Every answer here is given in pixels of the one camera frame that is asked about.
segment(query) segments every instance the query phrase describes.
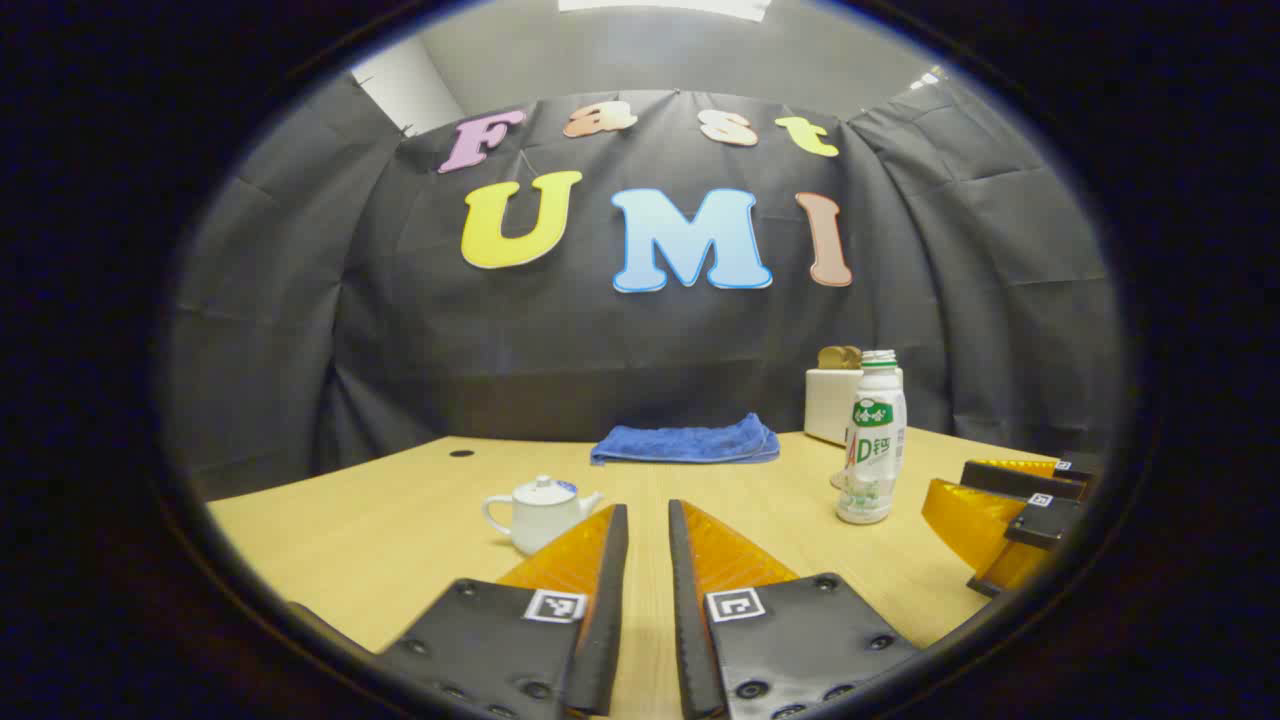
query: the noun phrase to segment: teapot handle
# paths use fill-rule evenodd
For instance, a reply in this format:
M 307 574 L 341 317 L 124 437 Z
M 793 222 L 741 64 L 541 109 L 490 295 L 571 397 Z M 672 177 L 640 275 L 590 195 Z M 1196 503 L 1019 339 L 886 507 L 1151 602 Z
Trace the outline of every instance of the teapot handle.
M 493 515 L 489 514 L 489 506 L 493 505 L 494 502 L 515 502 L 515 501 L 511 498 L 509 495 L 495 495 L 493 497 L 486 497 L 484 503 L 480 505 L 480 511 L 484 512 L 484 519 L 488 520 L 490 525 L 493 525 L 493 529 L 498 530 L 504 536 L 509 536 L 511 528 L 502 525 L 500 523 L 493 519 Z

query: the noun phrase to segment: white box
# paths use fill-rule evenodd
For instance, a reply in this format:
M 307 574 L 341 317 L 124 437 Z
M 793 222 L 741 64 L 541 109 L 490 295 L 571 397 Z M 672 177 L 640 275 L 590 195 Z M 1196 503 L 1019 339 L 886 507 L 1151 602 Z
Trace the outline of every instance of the white box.
M 902 379 L 902 368 L 897 368 Z M 861 370 L 805 370 L 804 432 L 836 445 L 847 445 L 845 428 L 852 418 Z

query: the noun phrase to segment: plastic bottle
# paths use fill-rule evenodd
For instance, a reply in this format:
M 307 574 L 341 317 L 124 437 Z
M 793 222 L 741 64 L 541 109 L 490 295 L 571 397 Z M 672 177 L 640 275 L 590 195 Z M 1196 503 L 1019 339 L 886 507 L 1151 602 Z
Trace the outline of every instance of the plastic bottle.
M 878 523 L 893 506 L 893 484 L 906 446 L 906 396 L 892 350 L 863 354 L 863 380 L 849 421 L 844 489 L 836 514 L 846 523 Z

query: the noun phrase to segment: teapot lid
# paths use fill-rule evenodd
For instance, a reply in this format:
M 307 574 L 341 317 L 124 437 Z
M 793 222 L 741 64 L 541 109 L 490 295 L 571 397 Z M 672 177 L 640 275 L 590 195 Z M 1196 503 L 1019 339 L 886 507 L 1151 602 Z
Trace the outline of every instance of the teapot lid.
M 553 480 L 550 475 L 538 475 L 534 482 L 525 483 L 511 493 L 522 505 L 559 505 L 577 496 L 577 487 L 564 480 Z

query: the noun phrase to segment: ceiling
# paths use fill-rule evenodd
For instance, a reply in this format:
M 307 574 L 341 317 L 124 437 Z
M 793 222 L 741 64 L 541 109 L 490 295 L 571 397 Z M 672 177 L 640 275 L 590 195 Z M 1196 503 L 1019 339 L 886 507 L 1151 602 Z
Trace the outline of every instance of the ceiling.
M 902 92 L 936 59 L 849 10 L 773 0 L 763 22 L 696 10 L 561 13 L 557 0 L 493 0 L 420 38 L 463 115 L 538 97 L 682 88 L 847 118 Z

